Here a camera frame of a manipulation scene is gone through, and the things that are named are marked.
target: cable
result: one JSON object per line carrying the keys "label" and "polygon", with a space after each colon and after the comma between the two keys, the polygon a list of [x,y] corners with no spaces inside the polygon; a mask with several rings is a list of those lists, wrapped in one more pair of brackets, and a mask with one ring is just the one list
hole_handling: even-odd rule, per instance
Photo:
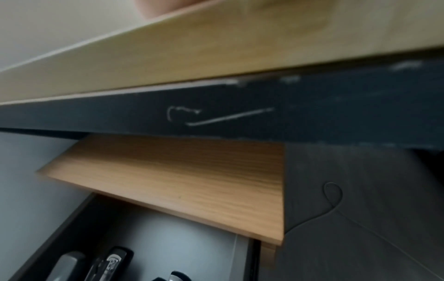
{"label": "cable", "polygon": [[[337,187],[337,189],[340,191],[340,199],[339,202],[337,203],[337,205],[335,205],[328,197],[326,189],[328,186],[335,186]],[[433,276],[437,277],[439,280],[444,281],[443,278],[441,278],[438,274],[436,274],[435,272],[433,272],[430,268],[428,268],[426,265],[422,264],[420,261],[418,261],[417,259],[415,259],[414,257],[412,257],[410,254],[408,254],[406,251],[404,251],[403,249],[401,249],[400,247],[398,247],[396,244],[394,244],[393,242],[391,242],[390,240],[388,240],[386,237],[382,236],[381,234],[377,233],[376,231],[373,231],[372,229],[368,228],[365,225],[362,225],[361,223],[355,221],[354,219],[351,219],[350,217],[348,217],[347,215],[345,215],[343,212],[341,212],[341,210],[339,210],[339,207],[341,206],[342,202],[344,201],[344,193],[341,189],[341,187],[339,186],[339,184],[333,182],[333,181],[329,181],[326,182],[322,188],[322,191],[324,193],[324,197],[327,199],[327,201],[330,203],[330,205],[333,207],[330,211],[325,212],[321,215],[318,215],[314,218],[310,218],[306,221],[301,222],[298,225],[293,226],[292,228],[290,228],[285,235],[289,234],[290,232],[301,228],[302,226],[317,221],[319,219],[322,219],[330,214],[332,214],[333,212],[337,211],[341,216],[343,216],[344,218],[346,218],[347,220],[349,220],[351,223],[363,228],[364,230],[370,232],[371,234],[375,235],[376,237],[378,237],[379,239],[385,241],[386,243],[388,243],[389,245],[393,246],[395,249],[397,249],[399,252],[401,252],[403,255],[405,255],[406,257],[408,257],[409,259],[411,259],[413,262],[415,262],[417,265],[419,265],[420,267],[422,267],[423,269],[427,270],[430,274],[432,274]]]}

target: black cable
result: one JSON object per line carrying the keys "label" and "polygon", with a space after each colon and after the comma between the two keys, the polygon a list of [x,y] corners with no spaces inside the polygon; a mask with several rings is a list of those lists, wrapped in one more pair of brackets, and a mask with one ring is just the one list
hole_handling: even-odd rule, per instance
{"label": "black cable", "polygon": [[[337,205],[335,205],[335,204],[329,199],[329,197],[328,197],[328,195],[327,195],[326,189],[327,189],[328,186],[335,186],[335,187],[337,187],[338,190],[340,191],[341,197],[340,197],[339,202],[337,203]],[[408,254],[406,251],[404,251],[404,250],[401,249],[400,247],[396,246],[393,242],[391,242],[390,240],[388,240],[386,237],[384,237],[384,236],[382,236],[381,234],[379,234],[379,233],[373,231],[372,229],[366,227],[365,225],[362,225],[361,223],[359,223],[359,222],[357,222],[357,221],[351,219],[350,217],[348,217],[347,215],[345,215],[343,212],[341,212],[341,210],[339,210],[339,207],[340,207],[341,204],[342,204],[342,201],[343,201],[343,198],[344,198],[344,193],[343,193],[341,187],[340,187],[337,183],[332,182],[332,181],[329,181],[329,182],[325,183],[325,184],[324,184],[324,187],[323,187],[323,189],[322,189],[322,191],[323,191],[323,193],[324,193],[324,197],[327,199],[327,201],[328,201],[328,202],[330,203],[330,205],[332,206],[332,209],[331,209],[330,211],[328,211],[328,212],[325,212],[325,213],[319,215],[319,216],[316,216],[316,217],[314,217],[314,218],[308,219],[308,220],[306,220],[306,221],[301,222],[301,223],[298,224],[298,225],[293,226],[292,228],[290,228],[290,229],[285,233],[285,235],[289,234],[290,232],[292,232],[292,231],[294,231],[294,230],[296,230],[296,229],[298,229],[298,228],[301,228],[302,226],[304,226],[304,225],[306,225],[306,224],[308,224],[308,223],[311,223],[311,222],[314,222],[314,221],[316,221],[316,220],[322,219],[322,218],[328,216],[329,214],[331,214],[331,213],[337,211],[341,216],[343,216],[344,218],[346,218],[347,220],[349,220],[349,221],[352,222],[353,224],[355,224],[355,225],[357,225],[357,226],[359,226],[359,227],[365,229],[366,231],[368,231],[368,232],[370,232],[371,234],[375,235],[375,236],[378,237],[379,239],[381,239],[381,240],[385,241],[386,243],[388,243],[389,245],[393,246],[395,249],[397,249],[397,250],[398,250],[399,252],[401,252],[403,255],[405,255],[406,257],[408,257],[409,259],[411,259],[411,260],[412,260],[413,262],[415,262],[417,265],[419,265],[419,266],[422,267],[423,269],[427,270],[430,274],[432,274],[433,276],[437,277],[439,280],[444,281],[444,279],[441,278],[438,274],[434,273],[430,268],[428,268],[427,266],[425,266],[424,264],[422,264],[420,261],[418,261],[417,259],[415,259],[414,257],[412,257],[412,256],[411,256],[410,254]]]}

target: white wall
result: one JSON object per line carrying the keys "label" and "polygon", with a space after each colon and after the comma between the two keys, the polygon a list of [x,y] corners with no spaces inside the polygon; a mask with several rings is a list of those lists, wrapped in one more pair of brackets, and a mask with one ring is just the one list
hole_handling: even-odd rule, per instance
{"label": "white wall", "polygon": [[8,280],[89,195],[35,171],[74,140],[0,133],[0,280]]}
{"label": "white wall", "polygon": [[133,0],[0,0],[0,69],[143,22]]}

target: gray floor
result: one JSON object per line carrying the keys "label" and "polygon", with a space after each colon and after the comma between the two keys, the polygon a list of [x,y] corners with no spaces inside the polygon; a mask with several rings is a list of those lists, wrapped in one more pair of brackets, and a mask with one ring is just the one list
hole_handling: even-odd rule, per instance
{"label": "gray floor", "polygon": [[[444,278],[442,186],[407,150],[287,146],[286,229],[331,209],[327,181],[343,191],[339,210]],[[286,235],[274,269],[259,281],[443,280],[338,212]]]}

